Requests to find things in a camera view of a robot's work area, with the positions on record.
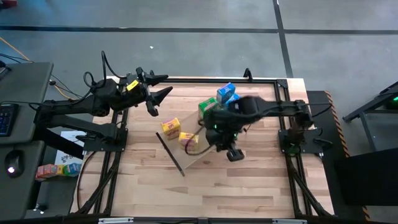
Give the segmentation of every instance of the black stripe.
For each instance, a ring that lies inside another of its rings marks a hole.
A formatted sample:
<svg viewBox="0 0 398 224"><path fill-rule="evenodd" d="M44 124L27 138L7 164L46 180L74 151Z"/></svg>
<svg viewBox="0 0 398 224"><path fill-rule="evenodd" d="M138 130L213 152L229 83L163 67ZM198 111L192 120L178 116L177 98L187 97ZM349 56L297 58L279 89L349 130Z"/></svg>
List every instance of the black stripe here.
<svg viewBox="0 0 398 224"><path fill-rule="evenodd" d="M167 147L166 143L163 141L162 137L160 136L160 134L158 132L156 132L156 136L159 139L160 143L162 143L164 149L166 150L167 154L170 156L170 158L173 160L175 166L177 167L177 169L180 171L181 175L183 177L185 177L184 171L181 168L180 164L177 162L177 160L175 159L174 155L172 154L172 152L170 151L169 147Z"/></svg>
<svg viewBox="0 0 398 224"><path fill-rule="evenodd" d="M0 30L50 31L50 32L203 32L244 34L315 34L315 35L398 35L398 30L327 30L327 29L283 29L279 6L274 0L278 29L247 28L139 28L139 27L83 27L83 26L12 26L0 25Z"/></svg>
<svg viewBox="0 0 398 224"><path fill-rule="evenodd" d="M137 27L78 27L78 26L0 26L0 30L50 32L182 32L182 33L243 33L276 34L277 29L235 28L137 28Z"/></svg>
<svg viewBox="0 0 398 224"><path fill-rule="evenodd" d="M286 29L286 34L326 34L326 35L398 35L398 30L322 30Z"/></svg>
<svg viewBox="0 0 398 224"><path fill-rule="evenodd" d="M276 24L278 26L280 47L282 49L282 57L284 59L286 77L293 78L292 65L290 64L289 52L287 51L286 36L284 31L284 25L282 23L282 16L280 15L278 0L272 0L272 2L274 3Z"/></svg>

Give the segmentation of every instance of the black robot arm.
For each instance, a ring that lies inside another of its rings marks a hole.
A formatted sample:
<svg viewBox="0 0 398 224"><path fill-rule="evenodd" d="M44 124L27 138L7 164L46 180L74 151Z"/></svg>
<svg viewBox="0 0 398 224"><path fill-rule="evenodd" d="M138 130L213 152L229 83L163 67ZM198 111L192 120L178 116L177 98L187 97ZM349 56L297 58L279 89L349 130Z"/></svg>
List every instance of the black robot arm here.
<svg viewBox="0 0 398 224"><path fill-rule="evenodd" d="M125 91L119 90L119 84L109 78L98 83L93 82L89 92L91 95L82 99L44 101L37 108L35 124L41 128L57 126L72 128L94 134L102 140L115 140L118 137L118 128L115 124L94 124L69 117L67 114L88 113L93 116L107 116L110 109L118 112L146 102L148 112L152 116L159 115L155 106L160 105L173 87L151 92L148 86L154 86L169 76L154 75L153 71L147 74L142 68L137 68L136 72L136 75L130 73L122 80L126 87Z"/></svg>
<svg viewBox="0 0 398 224"><path fill-rule="evenodd" d="M236 136L244 126L266 116L294 118L286 136L292 144L300 144L304 131L313 124L308 105L303 100L265 101L258 96L245 96L231 102L227 108L211 110L204 116L206 139L209 145L216 145L217 151L227 150L231 162L241 160L244 154L236 149Z"/></svg>

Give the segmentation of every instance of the yellow box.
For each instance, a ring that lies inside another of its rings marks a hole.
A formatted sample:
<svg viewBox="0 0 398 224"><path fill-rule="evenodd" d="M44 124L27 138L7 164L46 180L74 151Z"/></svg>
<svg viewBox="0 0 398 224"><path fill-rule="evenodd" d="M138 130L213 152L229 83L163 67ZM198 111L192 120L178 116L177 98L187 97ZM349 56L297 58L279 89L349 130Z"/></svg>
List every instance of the yellow box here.
<svg viewBox="0 0 398 224"><path fill-rule="evenodd" d="M57 173L55 173L55 175L65 175L64 173L63 173L63 167L64 167L65 165L57 165Z"/></svg>
<svg viewBox="0 0 398 224"><path fill-rule="evenodd" d="M180 133L178 137L178 143L181 146L181 149L185 150L185 145L191 139L193 134L190 133ZM195 135L192 140L188 143L187 151L188 152L196 152L198 150L199 145L199 136Z"/></svg>
<svg viewBox="0 0 398 224"><path fill-rule="evenodd" d="M177 118L170 119L161 123L163 133L168 140L177 138L181 132L181 125Z"/></svg>

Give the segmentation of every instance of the gray floor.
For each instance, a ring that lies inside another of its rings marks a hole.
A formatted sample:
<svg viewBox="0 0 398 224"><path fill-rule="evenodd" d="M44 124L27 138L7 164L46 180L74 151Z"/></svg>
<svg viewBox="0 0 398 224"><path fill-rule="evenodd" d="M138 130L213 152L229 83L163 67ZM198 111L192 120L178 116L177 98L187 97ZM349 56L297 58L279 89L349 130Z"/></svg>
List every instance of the gray floor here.
<svg viewBox="0 0 398 224"><path fill-rule="evenodd" d="M398 29L395 0L279 0L279 6L285 29ZM0 12L0 23L277 28L272 0L19 0L18 7ZM81 95L85 71L101 78L101 50L118 73L142 66L175 76L240 77L249 67L256 77L286 77L278 34L0 31L0 37L31 60L53 62L53 74ZM304 78L308 90L330 91L340 117L397 81L397 35L286 35L286 41L294 77ZM3 43L0 52L18 56ZM62 99L52 87L46 98ZM362 125L341 123L351 154L370 152ZM43 190L43 200L52 194ZM67 207L48 214L65 213ZM370 207L369 212L374 221L398 220L395 207Z"/></svg>

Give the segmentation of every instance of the floor tile line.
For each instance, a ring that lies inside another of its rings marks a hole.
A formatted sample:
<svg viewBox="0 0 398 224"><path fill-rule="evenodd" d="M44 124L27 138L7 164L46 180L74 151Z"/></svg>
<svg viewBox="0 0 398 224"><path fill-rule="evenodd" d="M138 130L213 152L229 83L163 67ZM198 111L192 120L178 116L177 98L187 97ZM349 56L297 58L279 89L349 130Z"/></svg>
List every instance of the floor tile line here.
<svg viewBox="0 0 398 224"><path fill-rule="evenodd" d="M282 49L282 57L284 59L286 77L293 78L292 64L290 63L289 51L287 50L286 36L285 36L285 32L284 32L284 25L282 22L282 16L280 14L279 3L278 3L278 0L272 0L272 3L274 4L275 17L276 17L276 23L277 23L277 27L278 27L280 47Z"/></svg>

